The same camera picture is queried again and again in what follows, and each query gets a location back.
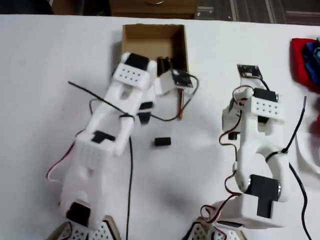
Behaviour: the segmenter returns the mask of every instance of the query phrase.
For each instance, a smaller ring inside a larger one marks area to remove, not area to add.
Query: black wire
[[[299,184],[299,187],[301,189],[301,192],[302,192],[302,195],[303,195],[303,207],[302,207],[302,212],[301,212],[301,222],[302,222],[302,227],[303,227],[303,230],[306,234],[306,236],[308,237],[309,240],[312,240],[308,230],[307,230],[307,227],[306,227],[306,221],[305,221],[305,214],[306,214],[306,209],[307,209],[307,204],[308,204],[308,197],[307,197],[307,193],[306,193],[306,190],[305,190],[305,187],[300,179],[300,177],[298,176],[297,172],[295,171],[295,169],[293,168],[293,166],[289,163],[289,168],[291,170],[291,172],[293,173],[296,181],[298,182]]]
[[[91,115],[94,113],[94,111],[92,110],[92,106],[91,106],[93,101],[99,101],[99,99],[93,98],[89,101],[89,110],[90,110]]]
[[[263,78],[262,78],[262,77],[257,77],[257,76],[246,76],[246,78],[248,78],[248,79],[259,79],[259,80],[260,80],[260,82],[265,86],[265,89],[266,89],[267,91],[270,91],[270,88],[268,87],[268,84],[263,80]]]
[[[114,109],[117,109],[118,111],[122,112],[123,114],[126,113],[125,111],[123,111],[123,110],[120,109],[119,107],[117,107],[117,106],[113,105],[112,103],[104,100],[102,97],[98,96],[97,94],[93,93],[92,91],[90,91],[90,90],[88,90],[88,89],[86,89],[86,88],[84,88],[84,87],[82,87],[82,86],[79,86],[78,84],[75,84],[75,83],[72,82],[72,81],[68,81],[68,84],[70,84],[70,85],[72,85],[72,86],[74,86],[74,87],[76,87],[76,88],[78,88],[78,89],[81,89],[81,90],[87,92],[88,94],[91,94],[91,95],[94,96],[96,99],[98,99],[98,100],[100,100],[100,101],[108,104],[109,106],[113,107]]]
[[[262,82],[262,84],[265,86],[265,88],[270,91],[270,88],[268,87],[267,83],[262,79],[262,77],[259,77],[259,80]]]
[[[133,156],[131,137],[129,137],[129,147],[130,147],[130,164],[131,164],[131,167],[130,167],[130,179],[129,179],[129,191],[128,191],[128,207],[127,207],[127,214],[126,214],[126,231],[125,231],[125,239],[126,240],[128,240],[128,235],[129,235],[131,186],[132,186],[132,176],[133,176],[133,172],[134,172],[134,156]]]
[[[165,119],[165,118],[162,118],[162,117],[153,115],[153,114],[150,115],[151,117],[153,117],[153,118],[155,118],[155,119],[158,119],[158,120],[160,120],[160,121],[163,121],[163,122],[170,122],[170,121],[173,121],[173,120],[177,119],[177,118],[179,117],[180,113],[185,110],[185,108],[186,108],[187,105],[190,103],[190,101],[192,100],[192,98],[194,97],[194,95],[196,94],[196,92],[197,92],[197,90],[198,90],[198,88],[199,88],[199,79],[198,79],[196,76],[191,75],[191,74],[189,74],[189,73],[187,73],[187,72],[186,72],[186,74],[187,74],[189,77],[194,78],[194,79],[196,80],[196,87],[195,87],[195,89],[194,89],[194,91],[193,91],[193,93],[192,93],[192,95],[191,95],[191,98],[185,103],[185,105],[183,106],[183,108],[177,113],[176,116],[174,116],[174,117],[172,117],[172,118],[169,118],[169,119]]]
[[[303,99],[303,108],[302,108],[302,111],[301,111],[301,114],[300,114],[300,118],[299,118],[299,121],[297,123],[297,125],[295,126],[295,129],[293,131],[293,134],[291,136],[291,139],[289,141],[289,143],[287,144],[287,146],[285,148],[283,148],[282,150],[280,151],[274,151],[272,153],[270,153],[266,158],[265,158],[265,161],[268,162],[269,159],[271,159],[274,155],[277,155],[277,154],[287,154],[288,153],[288,150],[292,144],[292,142],[294,141],[295,139],[295,136],[297,134],[297,131],[301,125],[301,122],[304,118],[304,114],[305,114],[305,109],[306,109],[306,101],[307,101],[307,97],[304,96],[304,99]],[[302,211],[301,211],[301,222],[302,222],[302,227],[303,227],[303,230],[306,234],[306,236],[308,237],[309,240],[312,240],[308,230],[307,230],[307,227],[306,227],[306,221],[305,221],[305,214],[306,214],[306,209],[307,209],[307,204],[308,204],[308,197],[307,197],[307,193],[306,193],[306,190],[305,190],[305,187],[300,179],[300,177],[298,176],[297,172],[295,171],[294,167],[291,165],[291,163],[289,162],[289,168],[291,170],[291,172],[293,173],[296,181],[298,182],[299,184],[299,187],[301,189],[301,192],[302,192],[302,195],[303,195],[303,207],[302,207]]]
[[[301,125],[302,120],[303,120],[303,118],[304,118],[304,114],[305,114],[305,110],[306,110],[306,101],[307,101],[307,97],[304,96],[304,98],[303,98],[303,107],[302,107],[302,111],[301,111],[301,114],[300,114],[300,118],[299,118],[298,123],[297,123],[296,126],[295,126],[295,129],[294,129],[294,131],[293,131],[293,134],[292,134],[292,136],[291,136],[291,138],[290,138],[289,143],[288,143],[287,146],[286,146],[285,148],[283,148],[282,150],[280,150],[280,151],[274,151],[274,152],[270,153],[270,154],[265,158],[265,161],[266,161],[266,162],[268,162],[269,159],[270,159],[271,157],[273,157],[274,155],[276,155],[276,154],[280,154],[280,153],[286,154],[286,153],[288,153],[288,150],[289,150],[291,144],[293,143],[293,141],[294,141],[294,139],[295,139],[295,136],[296,136],[296,134],[297,134],[297,131],[298,131],[298,129],[300,128],[300,125]]]
[[[294,139],[295,139],[295,136],[296,136],[296,134],[297,134],[297,131],[298,131],[300,125],[301,125],[302,119],[304,118],[305,109],[306,109],[306,101],[307,101],[307,97],[304,96],[304,99],[303,99],[303,108],[302,108],[302,111],[301,111],[301,114],[300,114],[299,121],[298,121],[298,123],[297,123],[297,125],[296,125],[296,127],[295,127],[295,129],[294,129],[294,131],[293,131],[292,137],[291,137],[288,145],[287,145],[284,149],[281,150],[282,153],[287,153],[287,152],[288,152],[288,150],[289,150],[292,142],[293,142]]]

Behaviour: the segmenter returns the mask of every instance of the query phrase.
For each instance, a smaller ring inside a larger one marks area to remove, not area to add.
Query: white table
[[[218,144],[221,114],[239,85],[237,64],[258,65],[269,87],[284,95],[285,139],[290,138],[308,96],[301,131],[315,119],[318,95],[295,83],[290,71],[290,39],[314,38],[317,26],[223,21],[138,19],[83,16],[0,15],[0,236],[45,239],[64,219],[57,203],[60,187],[45,174],[88,122],[91,96],[70,86],[74,81],[104,96],[120,57],[122,25],[184,24],[189,69],[200,89],[182,121],[152,119],[132,135],[134,172],[130,240],[181,239],[202,204],[227,196],[223,180],[232,171],[234,152]],[[159,100],[156,113],[176,111]],[[172,145],[152,149],[155,137]],[[320,184],[297,166],[295,144],[289,158],[309,196],[306,224],[319,233]],[[68,160],[58,170],[62,174]],[[125,237],[130,173],[129,148],[110,163],[108,206]],[[302,194],[293,175],[287,227],[247,230],[249,240],[306,239],[301,225]]]

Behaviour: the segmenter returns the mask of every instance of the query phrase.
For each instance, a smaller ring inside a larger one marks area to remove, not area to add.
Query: blue fabric
[[[313,57],[320,66],[320,36],[316,38],[316,42],[318,47],[316,47],[315,50],[313,51]]]
[[[309,42],[305,44],[305,47],[302,51],[304,59],[304,67],[311,78],[311,81],[320,86],[320,65],[314,57],[314,52],[318,48],[318,42]]]

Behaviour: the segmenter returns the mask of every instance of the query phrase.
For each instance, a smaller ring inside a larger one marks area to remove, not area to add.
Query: white robot bracket
[[[77,135],[72,160],[64,178],[60,210],[70,221],[96,230],[106,213],[108,161],[115,161],[128,143],[143,103],[156,98],[157,63],[144,56],[124,53],[104,100],[86,129]]]
[[[289,199],[290,185],[288,156],[276,154],[265,163],[272,178],[255,174],[252,164],[255,154],[266,158],[284,147],[285,120],[281,96],[258,87],[255,87],[254,91],[246,88],[238,94],[244,95],[247,101],[243,106],[234,104],[234,109],[227,107],[228,111],[224,110],[222,116],[224,120],[233,122],[233,125],[229,123],[232,128],[239,116],[232,120],[231,114],[242,111],[241,122],[237,128],[240,132],[240,144],[233,170],[236,183],[243,194],[225,204],[218,223],[230,228],[284,227],[285,202]],[[213,206],[219,207],[222,203],[223,201],[216,202]]]

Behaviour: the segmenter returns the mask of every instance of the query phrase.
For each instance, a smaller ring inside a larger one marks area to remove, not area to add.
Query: open cardboard box
[[[175,69],[188,71],[184,25],[124,25],[122,53],[129,52],[157,61],[169,57]]]

